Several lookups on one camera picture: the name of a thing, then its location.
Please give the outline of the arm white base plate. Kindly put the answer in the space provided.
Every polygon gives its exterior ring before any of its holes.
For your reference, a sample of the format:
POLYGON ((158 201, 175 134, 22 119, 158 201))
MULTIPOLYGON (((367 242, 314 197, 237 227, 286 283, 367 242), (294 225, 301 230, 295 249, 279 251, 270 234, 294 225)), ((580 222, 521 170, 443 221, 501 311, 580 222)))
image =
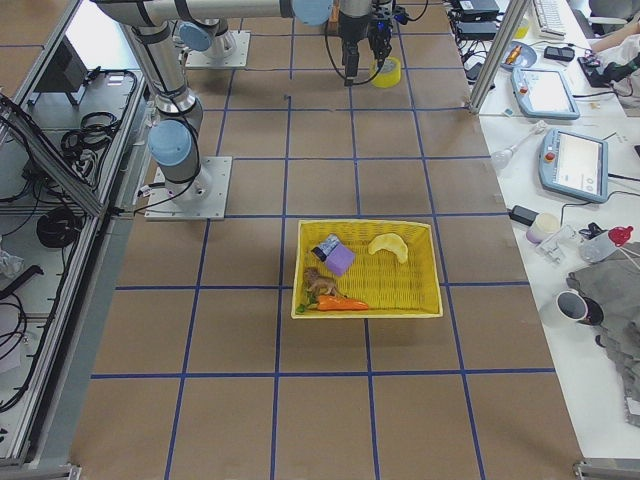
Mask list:
POLYGON ((150 221, 223 220, 226 213, 232 171, 230 156, 202 157, 200 173, 185 193, 177 184, 166 183, 164 174, 156 168, 154 181, 163 183, 150 193, 151 206, 144 210, 150 221))
POLYGON ((217 36, 205 51, 190 50, 187 69, 242 69, 247 66, 251 33, 247 30, 228 30, 217 36))

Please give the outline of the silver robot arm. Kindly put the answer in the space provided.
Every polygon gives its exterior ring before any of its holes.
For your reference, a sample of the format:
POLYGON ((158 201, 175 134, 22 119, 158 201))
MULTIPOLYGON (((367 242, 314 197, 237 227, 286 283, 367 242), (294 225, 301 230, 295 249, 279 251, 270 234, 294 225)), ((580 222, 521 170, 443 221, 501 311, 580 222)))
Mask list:
POLYGON ((331 1, 98 1, 97 7, 117 22, 153 93, 159 120, 151 127, 149 150, 165 179, 168 201, 195 206, 210 196, 212 176, 200 159, 198 145, 203 108, 188 86, 171 33, 178 22, 193 33, 182 41, 193 50, 224 51, 227 20, 291 18, 310 26, 327 22, 331 1))
MULTIPOLYGON (((395 22, 405 25, 413 19, 394 1, 287 1, 292 15, 309 26, 321 25, 324 35, 335 28, 341 39, 341 64, 334 69, 346 82, 358 75, 362 40, 369 42, 375 74, 391 53, 395 22)), ((193 19, 183 14, 174 23, 174 43, 182 49, 184 66, 195 69, 236 69, 247 64, 250 33, 233 31, 224 19, 193 19)))

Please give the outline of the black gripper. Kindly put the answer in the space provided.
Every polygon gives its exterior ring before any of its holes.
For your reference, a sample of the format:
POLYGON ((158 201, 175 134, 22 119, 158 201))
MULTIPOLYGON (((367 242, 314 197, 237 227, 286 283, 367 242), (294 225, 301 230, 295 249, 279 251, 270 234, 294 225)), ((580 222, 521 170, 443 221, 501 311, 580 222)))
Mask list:
POLYGON ((393 22, 406 24, 406 9, 396 1, 373 1, 369 22, 369 46, 373 50, 373 69, 381 70, 389 56, 393 22))
POLYGON ((344 85, 351 86, 358 76, 358 43, 367 35, 372 15, 371 0, 340 0, 338 33, 342 41, 344 85))

